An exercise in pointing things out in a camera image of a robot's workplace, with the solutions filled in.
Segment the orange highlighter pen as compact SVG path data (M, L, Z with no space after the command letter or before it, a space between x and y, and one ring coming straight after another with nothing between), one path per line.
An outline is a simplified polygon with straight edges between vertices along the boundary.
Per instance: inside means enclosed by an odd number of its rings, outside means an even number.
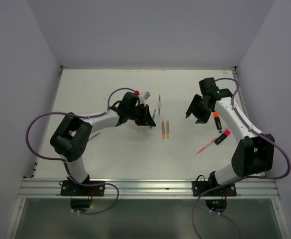
M161 126L162 126L162 138L165 139L165 122L164 122L164 120L161 122Z

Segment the yellow highlighter pen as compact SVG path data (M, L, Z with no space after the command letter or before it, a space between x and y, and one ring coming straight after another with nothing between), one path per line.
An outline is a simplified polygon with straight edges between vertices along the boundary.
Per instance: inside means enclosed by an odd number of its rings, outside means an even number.
M166 136L167 138L170 137L170 124L168 120L166 121Z

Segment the thin black white pen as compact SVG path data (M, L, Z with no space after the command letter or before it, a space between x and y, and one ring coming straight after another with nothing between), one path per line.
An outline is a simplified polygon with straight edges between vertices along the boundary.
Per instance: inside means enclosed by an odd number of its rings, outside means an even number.
M161 95L158 96L158 116L161 114Z

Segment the black orange marker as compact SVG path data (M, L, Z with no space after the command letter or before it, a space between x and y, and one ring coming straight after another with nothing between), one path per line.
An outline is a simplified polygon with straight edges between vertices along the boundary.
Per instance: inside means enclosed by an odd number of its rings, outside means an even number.
M214 118L214 121L215 121L216 128L218 130L222 130L220 117L219 117L219 114L217 112L213 112L213 118Z

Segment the red pen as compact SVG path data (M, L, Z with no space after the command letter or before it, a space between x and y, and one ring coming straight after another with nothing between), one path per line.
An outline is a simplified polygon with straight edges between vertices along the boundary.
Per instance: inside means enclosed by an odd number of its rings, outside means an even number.
M212 139L209 143L207 143L205 146L203 146L196 154L200 154L203 152L205 149L207 149L209 146L211 146L217 138Z

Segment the black pink marker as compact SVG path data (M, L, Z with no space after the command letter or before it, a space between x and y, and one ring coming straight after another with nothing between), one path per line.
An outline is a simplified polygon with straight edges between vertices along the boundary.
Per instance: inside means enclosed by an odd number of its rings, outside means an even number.
M214 143L216 145L219 145L220 143L222 143L229 135L231 134L230 130L225 130L215 141Z

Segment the light blue highlighter pen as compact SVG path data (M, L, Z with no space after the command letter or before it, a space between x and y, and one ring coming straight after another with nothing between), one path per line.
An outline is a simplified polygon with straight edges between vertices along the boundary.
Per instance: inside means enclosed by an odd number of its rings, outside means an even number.
M155 119L155 115L156 115L156 109L154 110L153 115L152 115L153 120Z

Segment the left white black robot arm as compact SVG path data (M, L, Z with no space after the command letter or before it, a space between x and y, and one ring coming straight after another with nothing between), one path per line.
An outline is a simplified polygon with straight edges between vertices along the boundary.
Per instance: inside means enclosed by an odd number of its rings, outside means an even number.
M120 126L128 120L134 121L137 126L155 127L149 106L146 104L149 97L149 92L127 92L122 100L117 102L118 106L113 104L104 113L87 117L67 114L63 118L50 139L50 145L65 161L65 169L68 178L73 181L72 190L76 194L85 195L90 188L83 153L91 134Z

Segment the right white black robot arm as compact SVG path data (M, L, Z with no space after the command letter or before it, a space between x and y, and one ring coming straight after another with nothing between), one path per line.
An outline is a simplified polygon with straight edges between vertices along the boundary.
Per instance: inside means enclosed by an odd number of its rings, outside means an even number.
M186 111L196 123L207 123L211 114L217 112L227 124L237 141L237 147L229 165L210 173L208 191L220 195L225 183L271 170L274 156L274 138L263 134L243 114L229 89L220 89L214 78L199 81L201 94L196 94Z

